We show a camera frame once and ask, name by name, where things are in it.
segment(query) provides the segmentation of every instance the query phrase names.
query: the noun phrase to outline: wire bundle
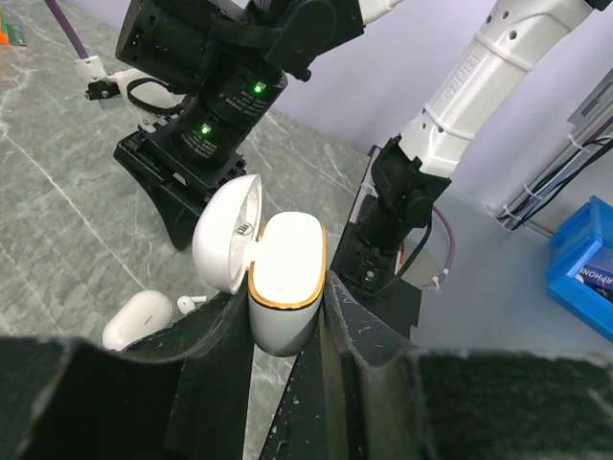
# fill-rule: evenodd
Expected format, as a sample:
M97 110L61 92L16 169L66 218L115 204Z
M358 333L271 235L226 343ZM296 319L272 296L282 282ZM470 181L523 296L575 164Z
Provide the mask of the wire bundle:
M613 124L611 118L605 126ZM564 163L554 168L545 177L539 180L533 190L528 190L528 197L519 203L514 209L510 210L505 206L505 215L498 218L504 223L505 227L516 230L521 225L532 219L536 214L547 207L556 197L585 169L605 156L613 149L613 136L593 139L582 146L577 145L571 137L573 145L577 150Z

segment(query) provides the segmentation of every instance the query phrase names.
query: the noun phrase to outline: blue plastic bin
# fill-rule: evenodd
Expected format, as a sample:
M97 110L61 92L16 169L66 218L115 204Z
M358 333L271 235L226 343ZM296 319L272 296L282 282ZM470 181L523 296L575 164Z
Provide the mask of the blue plastic bin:
M592 196L559 227L550 245L548 295L613 341L613 303L576 278L603 245L613 247L613 207Z

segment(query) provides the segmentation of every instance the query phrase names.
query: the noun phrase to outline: black bracket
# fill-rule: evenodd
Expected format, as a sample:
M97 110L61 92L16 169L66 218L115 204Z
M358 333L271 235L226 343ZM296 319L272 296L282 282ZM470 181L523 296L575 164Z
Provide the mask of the black bracket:
M358 0L252 0L248 9L278 31L266 61L301 81L315 58L364 34Z
M88 101L100 101L105 99L121 96L117 83L109 83L108 81L99 80L89 83L87 91L85 91L85 99Z
M585 0L590 7L596 9L596 10L600 10L601 12L603 12L606 7L608 7L611 2L613 2L613 0Z
M234 152L218 170L198 167L181 157L170 141L176 120L153 133L137 131L118 144L115 159L138 181L157 208L170 240L179 250L192 242L193 230L213 195L226 182L245 175L245 161Z
M378 199L362 207L357 223L365 245L389 254L398 252L411 230L428 224L435 200L451 183L447 177L421 172L421 161L409 160L400 139L390 139L374 161L371 175Z

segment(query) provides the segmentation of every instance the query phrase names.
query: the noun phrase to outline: gray table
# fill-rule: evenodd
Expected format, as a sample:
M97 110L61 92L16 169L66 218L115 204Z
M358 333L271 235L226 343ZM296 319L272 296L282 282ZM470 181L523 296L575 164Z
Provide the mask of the gray table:
M76 58L40 0L5 0L29 46L0 47L0 333L81 335L102 328L143 288L212 295L177 252L162 220L113 158L135 129L127 110L103 112L83 98ZM64 7L107 70L117 31ZM276 112L240 152L264 184L263 218L280 211L317 216L338 244L367 159ZM257 458L291 360L256 352L246 458Z
M546 295L550 247L544 236L529 228L504 230L453 188L437 204L453 224L458 252L443 289L423 294L420 323L411 333L416 345L613 354L613 343ZM444 260L441 226L431 243Z

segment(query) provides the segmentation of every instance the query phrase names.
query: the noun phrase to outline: white wall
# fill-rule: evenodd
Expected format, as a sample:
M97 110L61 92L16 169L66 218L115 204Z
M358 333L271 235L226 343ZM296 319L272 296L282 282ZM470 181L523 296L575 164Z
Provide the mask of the white wall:
M129 3L71 1L116 27ZM293 81L276 108L366 152L430 99L494 3L407 0L319 57L311 81ZM510 200L564 145L566 119L613 66L612 44L613 7L595 11L484 126L453 175L456 185L492 208Z

